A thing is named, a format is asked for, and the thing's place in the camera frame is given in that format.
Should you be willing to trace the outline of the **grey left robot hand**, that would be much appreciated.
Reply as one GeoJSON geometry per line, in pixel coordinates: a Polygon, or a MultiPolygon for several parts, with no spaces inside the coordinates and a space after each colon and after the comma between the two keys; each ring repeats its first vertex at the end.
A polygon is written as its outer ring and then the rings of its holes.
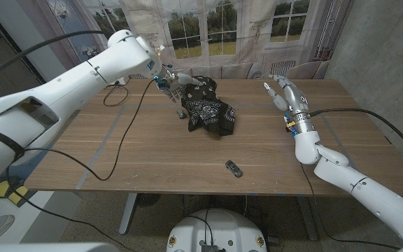
{"type": "Polygon", "coordinates": [[[171,73],[166,71],[164,74],[154,76],[156,86],[159,91],[165,94],[173,103],[176,103],[182,95],[182,89],[187,84],[196,86],[205,85],[204,82],[197,80],[185,73],[171,73]]]}

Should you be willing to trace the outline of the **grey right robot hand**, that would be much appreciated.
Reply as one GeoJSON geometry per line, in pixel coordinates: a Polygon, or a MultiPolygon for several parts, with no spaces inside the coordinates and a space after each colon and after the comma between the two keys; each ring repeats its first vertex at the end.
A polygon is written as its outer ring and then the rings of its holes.
{"type": "Polygon", "coordinates": [[[276,107],[285,112],[284,121],[286,129],[292,135],[315,131],[309,118],[309,103],[304,93],[288,78],[281,75],[270,75],[283,89],[284,96],[280,96],[268,84],[264,83],[264,89],[271,96],[276,107]]]}

